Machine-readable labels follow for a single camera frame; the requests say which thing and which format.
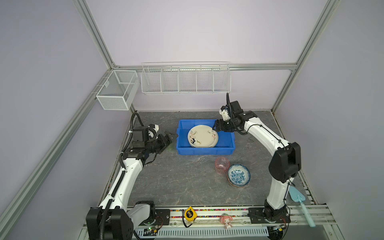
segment wire basket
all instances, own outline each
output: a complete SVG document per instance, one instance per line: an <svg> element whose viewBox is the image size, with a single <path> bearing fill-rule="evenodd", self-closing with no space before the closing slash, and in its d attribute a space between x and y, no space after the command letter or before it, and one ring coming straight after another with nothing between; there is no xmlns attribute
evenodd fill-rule
<svg viewBox="0 0 384 240"><path fill-rule="evenodd" d="M136 71L113 70L96 97L105 110L129 110L139 85Z"/></svg>
<svg viewBox="0 0 384 240"><path fill-rule="evenodd" d="M143 63L141 89L144 94L228 93L231 91L229 63L172 65Z"/></svg>

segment colorful bead strip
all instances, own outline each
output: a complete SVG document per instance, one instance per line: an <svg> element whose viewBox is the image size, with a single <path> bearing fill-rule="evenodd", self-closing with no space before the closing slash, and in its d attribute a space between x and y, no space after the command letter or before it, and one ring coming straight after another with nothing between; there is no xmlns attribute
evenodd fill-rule
<svg viewBox="0 0 384 240"><path fill-rule="evenodd" d="M197 217L203 217L203 218L206 218L206 217L222 217L223 215L212 215L212 216L197 216ZM231 215L232 217L247 217L247 215ZM171 218L181 218L182 216L173 216Z"/></svg>
<svg viewBox="0 0 384 240"><path fill-rule="evenodd" d="M244 211L248 209L194 209L197 211ZM181 212L181 209L172 209L171 212Z"/></svg>

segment gray marble surface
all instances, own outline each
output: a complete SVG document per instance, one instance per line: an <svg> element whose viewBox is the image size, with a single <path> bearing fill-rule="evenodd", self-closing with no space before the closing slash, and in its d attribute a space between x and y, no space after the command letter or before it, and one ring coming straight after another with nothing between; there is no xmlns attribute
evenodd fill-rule
<svg viewBox="0 0 384 240"><path fill-rule="evenodd" d="M280 134L273 116L268 111L255 112L275 133ZM218 119L218 112L142 112L145 125L158 124L159 133L176 133L180 119ZM232 155L222 155L230 163L245 165L250 173L249 184L242 188L231 186L225 175L215 172L215 160L221 155L182 156L172 143L156 160L144 166L136 179L128 205L133 207L140 200L152 200L157 207L215 206L215 205L264 205L269 193L272 176L268 171L271 155L252 135L235 132L236 149ZM154 154L147 159L151 161ZM293 181L305 195L297 176ZM287 204L298 204L287 198Z"/></svg>

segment white wall panel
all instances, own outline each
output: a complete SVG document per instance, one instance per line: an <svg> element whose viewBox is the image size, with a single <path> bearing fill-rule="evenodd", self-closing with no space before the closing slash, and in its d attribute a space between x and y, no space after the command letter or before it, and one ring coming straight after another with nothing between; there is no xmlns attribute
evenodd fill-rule
<svg viewBox="0 0 384 240"><path fill-rule="evenodd" d="M271 109L289 70L232 71L231 101L238 100L243 109ZM223 94L145 95L141 87L133 105L136 110L219 110L225 105Z"/></svg>
<svg viewBox="0 0 384 240"><path fill-rule="evenodd" d="M72 1L0 1L0 213L105 71Z"/></svg>
<svg viewBox="0 0 384 240"><path fill-rule="evenodd" d="M88 0L117 65L296 62L326 0Z"/></svg>
<svg viewBox="0 0 384 240"><path fill-rule="evenodd" d="M95 103L7 239L77 239L89 208L98 206L129 119L129 111Z"/></svg>
<svg viewBox="0 0 384 240"><path fill-rule="evenodd" d="M346 240L383 239L383 13L342 1L276 113Z"/></svg>

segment yellow tape measure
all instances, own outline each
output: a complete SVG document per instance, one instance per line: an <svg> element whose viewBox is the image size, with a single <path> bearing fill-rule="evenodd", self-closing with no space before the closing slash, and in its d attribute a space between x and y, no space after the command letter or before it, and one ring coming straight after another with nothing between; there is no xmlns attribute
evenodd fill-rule
<svg viewBox="0 0 384 240"><path fill-rule="evenodd" d="M195 210L193 210L192 207L187 208L187 210L184 212L184 217L188 222L192 222L197 217L197 214Z"/></svg>

